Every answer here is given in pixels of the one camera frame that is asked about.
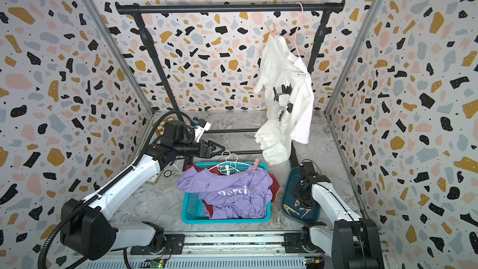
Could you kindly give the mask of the pink wire hanger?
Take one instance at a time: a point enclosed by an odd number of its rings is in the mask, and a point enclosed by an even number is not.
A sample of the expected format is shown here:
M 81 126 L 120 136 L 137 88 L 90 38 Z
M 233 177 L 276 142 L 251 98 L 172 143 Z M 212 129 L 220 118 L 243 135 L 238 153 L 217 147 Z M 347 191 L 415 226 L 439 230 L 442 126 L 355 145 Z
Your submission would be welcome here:
M 300 7 L 300 18 L 299 18 L 299 20 L 298 20 L 297 23 L 296 23 L 295 31 L 294 31 L 294 33 L 293 33 L 293 35 L 292 35 L 291 40 L 292 40 L 292 43 L 293 43 L 294 48 L 295 48 L 295 54 L 296 54 L 299 58 L 301 58 L 301 54 L 300 54 L 300 52 L 299 52 L 299 48 L 298 48 L 298 44 L 297 44 L 297 36 L 298 36 L 298 31 L 299 31 L 299 29 L 300 29 L 300 27 L 301 27 L 302 21 L 303 21 L 303 19 L 304 19 L 304 6 L 303 6 L 302 3 L 299 2 L 299 1 L 296 2 L 296 4 Z

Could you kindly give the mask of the white printed t-shirt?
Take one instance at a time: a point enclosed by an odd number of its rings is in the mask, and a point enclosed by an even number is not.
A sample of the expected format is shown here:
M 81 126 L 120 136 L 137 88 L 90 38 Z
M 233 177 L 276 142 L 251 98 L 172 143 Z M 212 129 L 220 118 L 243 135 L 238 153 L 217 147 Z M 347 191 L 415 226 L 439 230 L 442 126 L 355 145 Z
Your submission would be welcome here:
M 263 95 L 267 107 L 267 121 L 256 132 L 255 141 L 268 164 L 283 163 L 290 158 L 294 141 L 309 143 L 314 106 L 311 76 L 284 37 L 267 40 L 253 91 Z

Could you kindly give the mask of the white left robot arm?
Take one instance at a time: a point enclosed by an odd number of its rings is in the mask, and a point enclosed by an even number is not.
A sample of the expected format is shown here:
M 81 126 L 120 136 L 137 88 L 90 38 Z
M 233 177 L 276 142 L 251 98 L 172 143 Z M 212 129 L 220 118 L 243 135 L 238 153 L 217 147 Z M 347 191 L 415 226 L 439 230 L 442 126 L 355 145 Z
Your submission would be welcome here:
M 60 241 L 88 260 L 97 260 L 110 251 L 142 247 L 149 253 L 165 249 L 164 229 L 152 222 L 113 227 L 110 219 L 119 207 L 148 179 L 178 157 L 209 159 L 225 148 L 202 140 L 211 124 L 194 118 L 190 124 L 170 121 L 163 134 L 149 142 L 135 161 L 113 180 L 81 201 L 69 200 L 62 208 Z

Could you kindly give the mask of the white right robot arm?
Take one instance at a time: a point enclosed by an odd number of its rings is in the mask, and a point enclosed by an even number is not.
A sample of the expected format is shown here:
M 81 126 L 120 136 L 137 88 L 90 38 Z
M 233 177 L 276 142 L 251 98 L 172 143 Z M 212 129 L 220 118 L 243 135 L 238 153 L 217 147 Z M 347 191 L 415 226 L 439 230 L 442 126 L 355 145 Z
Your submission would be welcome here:
M 335 269 L 383 269 L 385 267 L 376 223 L 353 211 L 334 189 L 330 179 L 316 172 L 314 163 L 299 165 L 300 180 L 292 195 L 306 208 L 319 206 L 332 224 L 306 224 L 302 244 L 321 249 Z

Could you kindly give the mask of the pink clothespin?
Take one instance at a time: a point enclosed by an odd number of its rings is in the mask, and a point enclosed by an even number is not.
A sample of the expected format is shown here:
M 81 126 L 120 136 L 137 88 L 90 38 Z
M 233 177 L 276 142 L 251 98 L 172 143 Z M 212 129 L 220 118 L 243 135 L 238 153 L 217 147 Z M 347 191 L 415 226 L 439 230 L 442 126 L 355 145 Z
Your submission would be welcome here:
M 266 26 L 267 30 L 269 31 L 269 34 L 272 38 L 275 38 L 278 35 L 278 29 L 276 23 L 273 23 L 271 25 L 268 25 L 266 22 L 264 23 Z
M 259 159 L 255 159 L 254 164 L 253 164 L 253 169 L 256 170 L 258 168 L 258 165 L 260 163 Z

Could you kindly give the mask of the white plastic hangers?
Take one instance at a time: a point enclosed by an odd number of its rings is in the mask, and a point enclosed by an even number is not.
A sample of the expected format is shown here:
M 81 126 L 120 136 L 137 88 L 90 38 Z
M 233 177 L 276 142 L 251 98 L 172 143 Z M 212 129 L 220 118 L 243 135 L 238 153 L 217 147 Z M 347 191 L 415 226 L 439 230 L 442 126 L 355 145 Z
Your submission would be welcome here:
M 209 168 L 209 172 L 216 169 L 220 174 L 225 174 L 226 176 L 229 176 L 231 174 L 246 171 L 251 166 L 248 163 L 239 162 L 238 155 L 230 151 L 222 152 L 221 157 L 224 158 L 224 161 Z

